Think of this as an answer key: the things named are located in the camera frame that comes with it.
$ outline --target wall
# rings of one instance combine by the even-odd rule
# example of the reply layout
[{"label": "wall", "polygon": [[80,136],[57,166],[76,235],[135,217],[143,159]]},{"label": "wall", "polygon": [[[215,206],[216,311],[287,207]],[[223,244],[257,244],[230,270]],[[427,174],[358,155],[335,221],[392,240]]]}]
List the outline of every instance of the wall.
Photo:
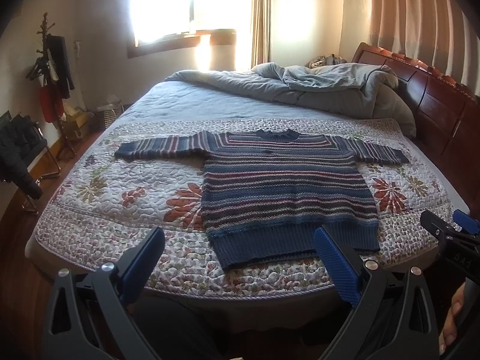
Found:
[{"label": "wall", "polygon": [[[32,120],[40,122],[49,145],[58,139],[57,130],[43,118],[38,103],[39,82],[30,81],[25,76],[39,55],[36,50],[41,49],[41,38],[37,31],[44,12],[48,12],[50,22],[56,22],[51,33],[66,38],[73,81],[79,87],[74,59],[73,10],[74,0],[25,0],[0,38],[0,114],[9,110],[12,116],[19,112],[30,115]],[[82,106],[80,90],[72,91],[69,101],[74,106]],[[15,191],[13,183],[0,182],[0,217]]]},{"label": "wall", "polygon": [[[129,0],[79,0],[77,16],[82,92],[90,108],[110,94],[133,103],[172,73],[197,68],[194,48],[128,59]],[[234,61],[233,46],[212,47],[211,69],[233,70]]]},{"label": "wall", "polygon": [[304,65],[338,54],[343,0],[272,0],[270,59],[282,66]]}]

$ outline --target red garment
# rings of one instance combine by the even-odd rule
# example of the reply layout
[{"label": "red garment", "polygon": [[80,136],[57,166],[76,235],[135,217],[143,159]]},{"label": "red garment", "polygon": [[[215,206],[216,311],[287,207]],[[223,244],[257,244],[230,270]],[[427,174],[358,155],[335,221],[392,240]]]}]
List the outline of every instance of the red garment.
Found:
[{"label": "red garment", "polygon": [[53,90],[50,90],[49,85],[40,88],[40,105],[47,123],[52,123],[63,115],[63,101],[56,86],[53,86]]}]

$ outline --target sweater sleeve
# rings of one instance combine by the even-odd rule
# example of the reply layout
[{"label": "sweater sleeve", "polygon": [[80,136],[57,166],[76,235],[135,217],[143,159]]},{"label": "sweater sleeve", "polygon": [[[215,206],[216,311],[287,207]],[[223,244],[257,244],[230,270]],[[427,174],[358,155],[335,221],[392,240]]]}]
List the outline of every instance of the sweater sleeve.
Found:
[{"label": "sweater sleeve", "polygon": [[170,135],[165,138],[136,140],[122,143],[115,152],[115,157],[133,161],[189,155],[205,156],[211,151],[210,146],[214,141],[213,134],[208,131],[200,131],[188,137]]},{"label": "sweater sleeve", "polygon": [[401,150],[392,149],[389,146],[341,137],[335,137],[334,139],[338,142],[342,151],[354,152],[355,159],[358,162],[376,162],[385,165],[400,165],[409,162]]}]

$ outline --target red flower pattern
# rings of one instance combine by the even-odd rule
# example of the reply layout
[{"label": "red flower pattern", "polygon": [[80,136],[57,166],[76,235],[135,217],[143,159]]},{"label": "red flower pattern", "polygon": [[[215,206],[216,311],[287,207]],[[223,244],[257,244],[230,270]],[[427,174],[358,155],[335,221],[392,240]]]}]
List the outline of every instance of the red flower pattern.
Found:
[{"label": "red flower pattern", "polygon": [[123,192],[121,195],[123,199],[122,205],[124,207],[131,206],[136,202],[138,198],[142,198],[143,196],[146,196],[146,195],[147,193],[144,187],[137,187],[134,190]]},{"label": "red flower pattern", "polygon": [[195,183],[187,184],[187,190],[178,190],[177,196],[166,201],[166,204],[174,207],[169,210],[163,220],[165,222],[174,222],[181,218],[183,228],[193,228],[203,230],[202,222],[202,188]]},{"label": "red flower pattern", "polygon": [[407,197],[400,193],[400,187],[397,187],[395,181],[389,184],[380,178],[374,178],[373,180],[375,181],[373,196],[380,199],[380,211],[386,211],[387,208],[390,209],[392,214],[405,211],[405,203],[402,200],[406,200]]},{"label": "red flower pattern", "polygon": [[209,262],[207,264],[207,273],[210,274],[210,272],[213,271],[213,269],[215,269],[217,267],[217,264],[213,263],[213,262]]}]

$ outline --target coat rack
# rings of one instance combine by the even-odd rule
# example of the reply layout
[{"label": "coat rack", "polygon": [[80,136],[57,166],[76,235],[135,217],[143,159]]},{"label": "coat rack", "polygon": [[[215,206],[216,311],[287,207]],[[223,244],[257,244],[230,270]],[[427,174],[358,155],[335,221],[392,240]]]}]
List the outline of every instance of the coat rack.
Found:
[{"label": "coat rack", "polygon": [[[47,88],[49,89],[49,93],[50,93],[50,99],[52,101],[52,106],[53,108],[55,108],[55,105],[53,104],[53,100],[56,96],[58,96],[58,94],[56,93],[56,86],[51,78],[51,75],[50,75],[50,66],[49,66],[49,53],[47,51],[47,35],[49,33],[49,30],[50,28],[52,28],[55,23],[53,23],[52,25],[48,25],[48,19],[47,19],[47,16],[48,16],[48,12],[45,12],[43,14],[43,21],[42,21],[42,25],[40,26],[41,30],[42,31],[37,31],[37,34],[40,34],[42,35],[42,50],[37,50],[37,53],[39,54],[42,54],[42,57],[40,57],[39,59],[41,60],[40,63],[39,63],[39,59],[37,59],[37,64],[36,65],[39,65],[39,73],[43,74],[43,77],[44,77],[44,84],[47,85]],[[63,125],[63,120],[61,119],[60,116],[58,116],[58,113],[57,112],[54,112],[54,116],[55,116],[55,123],[58,127],[58,130],[60,132],[60,139],[61,139],[61,146],[60,146],[60,150],[58,151],[56,157],[57,157],[57,160],[60,158],[62,152],[66,149],[68,151],[70,151],[73,156],[75,157],[76,156],[76,152],[74,150],[74,147],[71,145],[71,142],[68,140],[67,138],[67,134],[65,132],[65,127]]]}]

